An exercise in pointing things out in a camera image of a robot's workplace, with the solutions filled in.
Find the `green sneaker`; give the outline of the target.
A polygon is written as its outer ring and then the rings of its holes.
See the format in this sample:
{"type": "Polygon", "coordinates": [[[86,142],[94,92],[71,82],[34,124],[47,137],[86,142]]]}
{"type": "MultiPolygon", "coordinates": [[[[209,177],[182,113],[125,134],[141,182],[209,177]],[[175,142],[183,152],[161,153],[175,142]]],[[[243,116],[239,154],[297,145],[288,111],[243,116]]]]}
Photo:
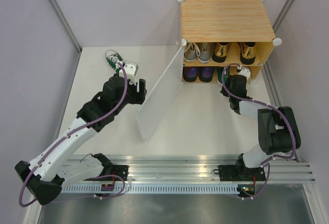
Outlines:
{"type": "Polygon", "coordinates": [[[121,57],[121,55],[114,51],[114,50],[107,50],[105,52],[105,60],[108,63],[108,65],[115,71],[115,72],[119,72],[120,71],[120,67],[118,66],[118,62],[124,66],[125,65],[125,61],[123,60],[123,58],[121,57]]]}
{"type": "Polygon", "coordinates": [[[224,70],[224,67],[218,67],[216,69],[216,72],[217,72],[216,81],[219,85],[222,86],[223,83],[225,83],[230,76],[230,67],[228,67],[226,70],[224,70]]]}

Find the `purple loafer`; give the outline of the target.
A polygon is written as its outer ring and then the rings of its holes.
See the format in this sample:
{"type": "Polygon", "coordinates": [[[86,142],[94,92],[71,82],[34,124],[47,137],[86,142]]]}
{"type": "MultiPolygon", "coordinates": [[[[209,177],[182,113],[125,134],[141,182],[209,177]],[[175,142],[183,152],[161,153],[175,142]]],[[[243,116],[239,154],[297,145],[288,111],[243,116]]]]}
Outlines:
{"type": "Polygon", "coordinates": [[[182,77],[186,82],[195,82],[198,76],[197,67],[183,67],[182,77]]]}
{"type": "Polygon", "coordinates": [[[213,78],[214,68],[213,67],[200,67],[199,68],[199,79],[201,82],[209,83],[213,78]]]}

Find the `grey sneaker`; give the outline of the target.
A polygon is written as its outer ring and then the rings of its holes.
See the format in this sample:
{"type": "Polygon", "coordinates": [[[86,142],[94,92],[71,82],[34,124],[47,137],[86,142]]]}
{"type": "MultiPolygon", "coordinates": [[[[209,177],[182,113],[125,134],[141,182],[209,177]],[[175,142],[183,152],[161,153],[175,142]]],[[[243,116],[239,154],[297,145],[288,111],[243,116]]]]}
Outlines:
{"type": "Polygon", "coordinates": [[[199,43],[199,54],[198,54],[198,61],[202,64],[206,64],[210,61],[211,52],[212,52],[212,43],[199,43]]]}
{"type": "Polygon", "coordinates": [[[187,43],[184,50],[184,61],[194,62],[200,54],[200,49],[196,43],[187,43]]]}

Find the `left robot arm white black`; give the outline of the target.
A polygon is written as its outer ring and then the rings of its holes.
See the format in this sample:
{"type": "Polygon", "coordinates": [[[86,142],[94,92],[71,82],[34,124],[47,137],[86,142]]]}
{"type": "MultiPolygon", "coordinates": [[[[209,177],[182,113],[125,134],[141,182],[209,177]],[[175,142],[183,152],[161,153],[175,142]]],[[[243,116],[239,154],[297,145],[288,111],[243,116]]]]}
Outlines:
{"type": "Polygon", "coordinates": [[[114,165],[104,154],[92,154],[77,165],[64,166],[86,141],[113,122],[116,115],[128,104],[142,104],[147,89],[140,79],[133,84],[130,79],[115,74],[103,85],[89,102],[78,111],[71,125],[44,152],[29,162],[20,161],[15,170],[40,205],[54,201],[64,188],[84,180],[111,180],[125,182],[126,165],[114,165]]]}

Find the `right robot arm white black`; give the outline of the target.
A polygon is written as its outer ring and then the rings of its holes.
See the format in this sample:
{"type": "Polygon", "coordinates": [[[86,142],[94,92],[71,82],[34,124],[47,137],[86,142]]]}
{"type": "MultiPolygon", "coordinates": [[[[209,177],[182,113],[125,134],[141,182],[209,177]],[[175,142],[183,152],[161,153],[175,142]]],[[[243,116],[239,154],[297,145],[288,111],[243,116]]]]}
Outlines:
{"type": "Polygon", "coordinates": [[[223,76],[223,95],[238,115],[258,123],[258,143],[238,156],[234,165],[220,165],[220,181],[264,181],[264,166],[275,158],[290,159],[301,146],[301,138],[291,107],[273,107],[247,96],[244,75],[223,76]]]}

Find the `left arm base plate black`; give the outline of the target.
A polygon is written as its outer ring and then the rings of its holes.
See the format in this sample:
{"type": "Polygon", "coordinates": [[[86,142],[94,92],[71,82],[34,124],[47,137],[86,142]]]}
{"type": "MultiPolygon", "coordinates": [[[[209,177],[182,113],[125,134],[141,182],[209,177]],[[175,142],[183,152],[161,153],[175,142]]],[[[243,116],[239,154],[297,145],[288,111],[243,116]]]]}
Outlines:
{"type": "Polygon", "coordinates": [[[88,178],[85,181],[121,181],[122,178],[124,181],[127,181],[127,176],[129,174],[128,165],[112,165],[111,167],[106,167],[98,177],[88,178]]]}

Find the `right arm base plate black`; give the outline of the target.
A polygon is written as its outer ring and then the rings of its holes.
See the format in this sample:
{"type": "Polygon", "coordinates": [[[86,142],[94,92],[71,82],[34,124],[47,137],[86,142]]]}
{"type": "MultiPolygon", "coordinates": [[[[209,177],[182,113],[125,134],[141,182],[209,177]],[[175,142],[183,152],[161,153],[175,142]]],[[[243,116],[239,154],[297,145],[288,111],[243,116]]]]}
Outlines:
{"type": "Polygon", "coordinates": [[[258,182],[266,179],[265,171],[261,167],[244,168],[239,171],[235,165],[219,165],[218,175],[222,182],[258,182]]]}

